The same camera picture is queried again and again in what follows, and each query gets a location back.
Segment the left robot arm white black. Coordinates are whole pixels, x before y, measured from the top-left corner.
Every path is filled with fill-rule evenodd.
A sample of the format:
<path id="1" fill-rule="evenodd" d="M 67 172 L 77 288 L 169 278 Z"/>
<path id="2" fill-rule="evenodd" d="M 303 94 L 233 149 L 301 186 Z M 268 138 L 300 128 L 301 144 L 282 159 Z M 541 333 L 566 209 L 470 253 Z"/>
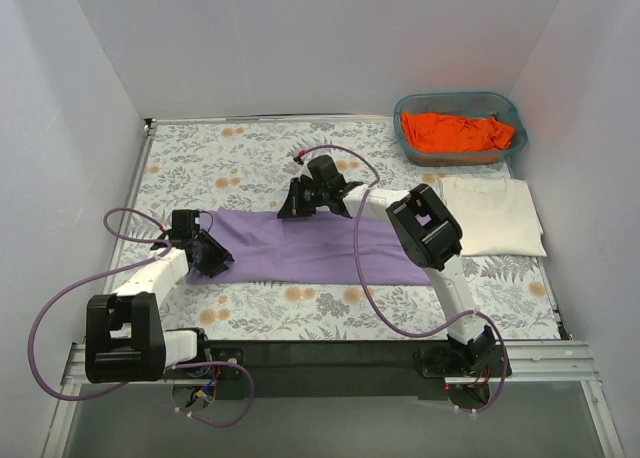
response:
<path id="1" fill-rule="evenodd" d="M 92 383 L 157 381 L 177 365 L 193 378 L 205 376 L 213 355 L 200 328 L 165 331 L 160 307 L 191 273 L 215 277 L 232 254 L 210 234 L 213 217 L 174 210 L 171 226 L 154 240 L 149 258 L 124 284 L 87 304 L 85 373 Z"/>

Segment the teal plastic basket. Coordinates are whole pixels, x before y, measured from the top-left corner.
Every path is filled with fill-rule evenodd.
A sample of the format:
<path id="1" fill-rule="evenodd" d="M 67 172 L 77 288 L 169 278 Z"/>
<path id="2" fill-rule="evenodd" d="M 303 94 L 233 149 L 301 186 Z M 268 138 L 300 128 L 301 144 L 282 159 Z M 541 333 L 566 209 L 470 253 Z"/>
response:
<path id="1" fill-rule="evenodd" d="M 401 114 L 438 113 L 468 118 L 494 117 L 516 129 L 508 149 L 465 153 L 424 153 L 410 146 L 401 126 Z M 496 163 L 521 151 L 528 137 L 518 111 L 511 101 L 493 92 L 445 92 L 410 95 L 395 107 L 393 124 L 396 138 L 409 161 L 420 166 L 465 166 Z"/>

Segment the floral table cloth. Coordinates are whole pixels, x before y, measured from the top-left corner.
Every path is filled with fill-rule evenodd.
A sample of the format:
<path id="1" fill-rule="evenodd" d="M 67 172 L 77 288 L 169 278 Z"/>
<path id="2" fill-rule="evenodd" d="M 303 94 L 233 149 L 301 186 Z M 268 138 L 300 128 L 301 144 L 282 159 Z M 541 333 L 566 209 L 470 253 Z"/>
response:
<path id="1" fill-rule="evenodd" d="M 157 234 L 154 220 L 167 221 L 175 209 L 218 208 L 275 211 L 299 169 L 294 153 L 333 143 L 338 169 L 351 180 L 368 181 L 379 172 L 391 189 L 445 176 L 503 178 L 505 162 L 425 168 L 408 161 L 392 123 L 376 121 L 294 121 L 164 124 L 142 162 L 134 197 L 136 215 L 119 265 L 137 262 L 148 250 L 143 240 Z M 468 258 L 464 273 L 480 310 L 507 339 L 556 339 L 555 303 L 538 259 Z M 428 287 L 357 286 L 254 282 L 177 286 L 160 309 L 167 329 L 200 327 L 215 340 L 386 340 L 403 331 L 428 331 L 444 322 Z"/>

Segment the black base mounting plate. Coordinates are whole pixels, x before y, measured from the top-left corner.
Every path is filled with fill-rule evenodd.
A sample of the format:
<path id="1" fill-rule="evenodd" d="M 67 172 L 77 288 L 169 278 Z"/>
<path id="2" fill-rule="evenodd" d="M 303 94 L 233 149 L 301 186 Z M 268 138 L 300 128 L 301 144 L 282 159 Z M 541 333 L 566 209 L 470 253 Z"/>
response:
<path id="1" fill-rule="evenodd" d="M 203 344 L 211 365 L 170 371 L 181 384 L 219 379 L 221 400 L 417 397 L 445 400 L 447 381 L 486 388 L 509 377 L 502 346 L 468 354 L 443 340 L 217 341 Z"/>

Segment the folded white t shirt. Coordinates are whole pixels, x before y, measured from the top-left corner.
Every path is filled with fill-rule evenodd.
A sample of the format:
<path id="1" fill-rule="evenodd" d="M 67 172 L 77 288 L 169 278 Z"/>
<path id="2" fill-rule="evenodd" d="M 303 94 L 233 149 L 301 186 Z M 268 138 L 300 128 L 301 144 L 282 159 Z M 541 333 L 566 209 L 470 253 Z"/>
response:
<path id="1" fill-rule="evenodd" d="M 547 255 L 544 231 L 526 182 L 445 177 L 440 183 L 443 201 L 463 232 L 464 256 Z"/>

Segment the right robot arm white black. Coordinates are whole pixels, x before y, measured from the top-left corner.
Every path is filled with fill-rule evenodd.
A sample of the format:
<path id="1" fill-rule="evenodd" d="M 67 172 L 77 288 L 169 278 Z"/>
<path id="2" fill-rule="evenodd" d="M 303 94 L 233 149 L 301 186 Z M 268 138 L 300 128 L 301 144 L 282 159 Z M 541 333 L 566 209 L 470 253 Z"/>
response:
<path id="1" fill-rule="evenodd" d="M 449 351 L 442 356 L 442 373 L 463 375 L 482 372 L 485 377 L 505 378 L 509 358 L 504 340 L 493 321 L 476 309 L 461 259 L 461 226 L 436 192 L 426 184 L 409 191 L 379 189 L 378 174 L 365 184 L 347 181 L 333 159 L 321 155 L 303 165 L 299 177 L 290 180 L 285 202 L 277 213 L 279 219 L 313 216 L 317 209 L 354 220 L 353 250 L 356 273 L 365 281 L 359 253 L 359 225 L 364 217 L 392 226 L 409 260 L 428 277 L 446 322 L 428 332 L 414 333 L 392 324 L 373 301 L 365 295 L 375 314 L 397 334 L 407 338 L 427 338 L 447 332 Z"/>

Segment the aluminium frame rail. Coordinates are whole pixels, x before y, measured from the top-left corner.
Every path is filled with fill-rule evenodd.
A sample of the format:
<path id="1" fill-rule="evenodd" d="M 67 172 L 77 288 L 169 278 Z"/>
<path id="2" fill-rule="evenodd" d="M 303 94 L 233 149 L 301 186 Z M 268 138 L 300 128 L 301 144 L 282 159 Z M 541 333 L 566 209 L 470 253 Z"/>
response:
<path id="1" fill-rule="evenodd" d="M 510 341 L 512 374 L 417 397 L 221 400 L 168 377 L 94 385 L 74 346 L 47 457 L 620 457 L 587 344 Z"/>

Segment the purple t shirt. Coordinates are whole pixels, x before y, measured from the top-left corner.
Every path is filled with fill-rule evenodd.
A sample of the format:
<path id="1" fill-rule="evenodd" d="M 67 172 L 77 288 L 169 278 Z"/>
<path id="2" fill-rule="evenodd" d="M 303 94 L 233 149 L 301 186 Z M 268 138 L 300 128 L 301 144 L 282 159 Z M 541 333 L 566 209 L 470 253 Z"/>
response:
<path id="1" fill-rule="evenodd" d="M 391 224 L 349 218 L 327 211 L 310 218 L 279 220 L 274 212 L 220 208 L 203 218 L 204 228 L 233 256 L 229 269 L 210 278 L 192 270 L 190 285 L 284 282 L 357 285 L 353 232 L 369 285 L 425 286 L 425 272 L 404 253 Z"/>

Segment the orange t shirt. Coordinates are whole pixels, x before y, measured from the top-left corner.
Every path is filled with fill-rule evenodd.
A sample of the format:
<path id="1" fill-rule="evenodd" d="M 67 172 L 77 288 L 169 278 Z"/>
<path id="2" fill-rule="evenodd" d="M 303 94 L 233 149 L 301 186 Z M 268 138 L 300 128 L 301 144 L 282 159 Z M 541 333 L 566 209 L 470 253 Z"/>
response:
<path id="1" fill-rule="evenodd" d="M 401 114 L 401 126 L 410 146 L 424 153 L 503 151 L 516 129 L 494 117 L 468 118 L 438 113 Z"/>

